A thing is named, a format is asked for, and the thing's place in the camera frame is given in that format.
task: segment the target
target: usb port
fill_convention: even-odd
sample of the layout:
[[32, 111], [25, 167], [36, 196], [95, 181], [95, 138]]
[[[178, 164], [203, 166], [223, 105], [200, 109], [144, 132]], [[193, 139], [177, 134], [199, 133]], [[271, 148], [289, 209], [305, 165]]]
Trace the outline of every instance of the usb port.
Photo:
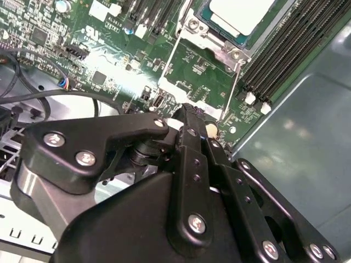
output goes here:
[[165, 99], [165, 97], [163, 97], [161, 95], [157, 96], [157, 98], [154, 100], [154, 103], [152, 104], [153, 107], [156, 107], [156, 108], [160, 107], [161, 104], [163, 103], [164, 99]]

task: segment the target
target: silver screw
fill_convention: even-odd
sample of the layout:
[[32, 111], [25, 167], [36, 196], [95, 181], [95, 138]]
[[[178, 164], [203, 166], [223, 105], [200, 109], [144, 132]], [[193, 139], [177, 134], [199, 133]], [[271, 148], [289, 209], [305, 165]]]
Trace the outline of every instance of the silver screw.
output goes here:
[[76, 161], [81, 166], [93, 166], [97, 160], [92, 153], [82, 151], [77, 153]]
[[309, 248], [311, 249], [312, 253], [319, 259], [323, 258], [323, 253], [322, 250], [320, 250], [319, 247], [317, 247], [316, 244], [311, 244], [309, 245]]
[[240, 57], [240, 53], [239, 51], [235, 51], [231, 53], [231, 56], [233, 57], [233, 59], [238, 59]]
[[199, 27], [200, 23], [196, 19], [190, 19], [189, 21], [189, 28], [191, 30], [196, 30]]
[[205, 222], [197, 215], [190, 215], [188, 223], [195, 233], [203, 234], [206, 230]]
[[216, 141], [212, 141], [212, 145], [216, 148], [220, 148], [219, 143], [217, 143]]
[[241, 164], [246, 170], [250, 170], [250, 165], [247, 162], [241, 162]]
[[229, 133], [230, 133], [230, 134], [236, 133], [236, 128], [235, 128], [235, 127], [230, 127]]
[[49, 133], [44, 136], [44, 142], [51, 147], [61, 147], [65, 144], [65, 138], [56, 133]]
[[191, 135], [191, 136], [196, 136], [196, 131], [194, 131], [193, 129], [188, 129], [188, 133]]
[[279, 253], [275, 245], [271, 241], [264, 241], [262, 243], [263, 249], [266, 252], [266, 254], [274, 260], [278, 260], [279, 258]]
[[225, 66], [225, 71], [227, 73], [232, 73], [233, 72], [233, 70], [230, 67], [228, 67], [228, 66]]
[[165, 126], [164, 123], [163, 123], [163, 121], [161, 121], [160, 119], [156, 119], [156, 120], [155, 120], [155, 124], [156, 124], [157, 126], [159, 126], [159, 127], [164, 127], [164, 126]]
[[329, 247], [327, 247], [326, 245], [323, 246], [324, 251], [328, 254], [329, 257], [331, 257], [332, 259], [336, 260], [336, 256], [333, 252], [333, 250], [331, 250]]

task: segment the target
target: robotic arm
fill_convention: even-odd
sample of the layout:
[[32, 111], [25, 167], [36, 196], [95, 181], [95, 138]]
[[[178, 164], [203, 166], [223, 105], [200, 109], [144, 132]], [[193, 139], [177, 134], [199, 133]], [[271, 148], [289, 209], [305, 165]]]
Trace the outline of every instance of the robotic arm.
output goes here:
[[[26, 130], [11, 195], [52, 229], [52, 262], [341, 262], [249, 161], [228, 161], [196, 108], [174, 118], [179, 131], [154, 113]], [[95, 203], [99, 181], [147, 165], [158, 173]]]

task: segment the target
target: motherboard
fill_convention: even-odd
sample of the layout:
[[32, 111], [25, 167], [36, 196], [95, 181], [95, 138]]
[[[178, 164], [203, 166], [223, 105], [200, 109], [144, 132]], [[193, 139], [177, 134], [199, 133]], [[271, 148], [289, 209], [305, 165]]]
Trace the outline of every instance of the motherboard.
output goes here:
[[[233, 147], [351, 18], [350, 0], [0, 0], [0, 48], [125, 113], [202, 110]], [[57, 78], [47, 61], [18, 61]]]

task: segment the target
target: ram slot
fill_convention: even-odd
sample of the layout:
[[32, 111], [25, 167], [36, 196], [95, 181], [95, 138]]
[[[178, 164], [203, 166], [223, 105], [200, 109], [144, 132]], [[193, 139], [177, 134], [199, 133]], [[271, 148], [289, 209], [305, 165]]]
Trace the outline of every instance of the ram slot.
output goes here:
[[152, 6], [148, 16], [144, 18], [144, 24], [147, 26], [154, 26], [155, 19], [160, 16], [162, 0], [156, 0]]
[[262, 83], [275, 71], [279, 71], [277, 68], [278, 65], [281, 65], [281, 63], [284, 63], [285, 61], [288, 61], [288, 54], [291, 52], [291, 49], [299, 46], [305, 42], [308, 41], [304, 37], [306, 30], [308, 30], [308, 27], [310, 25], [315, 25], [316, 19], [322, 14], [324, 16], [324, 11], [328, 7], [332, 7], [333, 5], [330, 4], [332, 0], [328, 0], [324, 3], [318, 3], [313, 10], [309, 12], [308, 15], [305, 16], [304, 19], [302, 19], [297, 27], [293, 30], [293, 32], [290, 34], [289, 37], [284, 39], [283, 41], [283, 46], [280, 48], [279, 52], [275, 54], [275, 56], [268, 61], [266, 64], [266, 68], [269, 69], [269, 71], [264, 71], [261, 70], [258, 75], [256, 76], [255, 80], [251, 82], [251, 84], [254, 86], [254, 90], [258, 93], [262, 93], [265, 90], [265, 86], [262, 85]]
[[334, 13], [331, 17], [328, 18], [328, 21], [325, 21], [325, 28], [321, 28], [318, 30], [316, 34], [312, 36], [312, 41], [310, 45], [304, 49], [302, 49], [300, 53], [296, 54], [293, 59], [293, 62], [290, 65], [287, 65], [281, 72], [278, 74], [275, 79], [273, 80], [272, 84], [270, 85], [269, 91], [267, 91], [264, 95], [266, 99], [271, 99], [271, 97], [278, 91], [281, 85], [286, 81], [291, 72], [294, 71], [303, 61], [304, 59], [310, 54], [310, 52], [317, 47], [321, 42], [324, 40], [325, 36], [330, 33], [333, 27], [337, 24], [340, 17], [342, 17], [350, 8], [351, 3], [345, 3], [344, 5], [340, 5], [337, 9], [334, 9]]
[[264, 76], [269, 74], [269, 71], [273, 70], [277, 61], [282, 59], [282, 54], [291, 47], [289, 43], [297, 39], [297, 36], [299, 36], [300, 32], [303, 30], [305, 23], [308, 23], [311, 17], [319, 13], [320, 6], [322, 4], [323, 3], [320, 3], [320, 0], [312, 1], [306, 13], [301, 13], [300, 16], [298, 16], [298, 19], [295, 21], [292, 28], [290, 28], [288, 34], [280, 36], [276, 40], [276, 44], [273, 47], [274, 49], [269, 49], [270, 54], [262, 62], [262, 64], [259, 65], [259, 68], [248, 82], [255, 92], [259, 93], [257, 90], [257, 84], [262, 80], [262, 78], [264, 78]]
[[150, 0], [140, 0], [134, 7], [134, 10], [131, 13], [131, 19], [134, 21], [138, 21], [140, 17], [145, 12], [145, 8], [148, 6], [148, 2]]
[[259, 56], [251, 62], [249, 69], [244, 75], [244, 80], [247, 84], [255, 79], [256, 74], [262, 70], [262, 66], [272, 57], [276, 51], [282, 46], [282, 41], [288, 36], [291, 31], [298, 25], [301, 19], [301, 14], [305, 14], [311, 7], [313, 7], [318, 0], [304, 1], [300, 6], [292, 13], [291, 17], [284, 23], [283, 27], [279, 29], [275, 36], [271, 38], [269, 43], [259, 54]]
[[168, 22], [168, 18], [172, 13], [172, 10], [174, 10], [174, 8], [176, 8], [177, 4], [179, 4], [180, 0], [171, 0], [168, 3], [167, 8], [165, 9], [165, 11], [163, 12], [160, 21], [158, 22], [158, 24], [156, 24], [156, 26], [154, 27], [153, 33], [156, 35], [159, 35], [162, 30], [166, 27], [166, 24]]

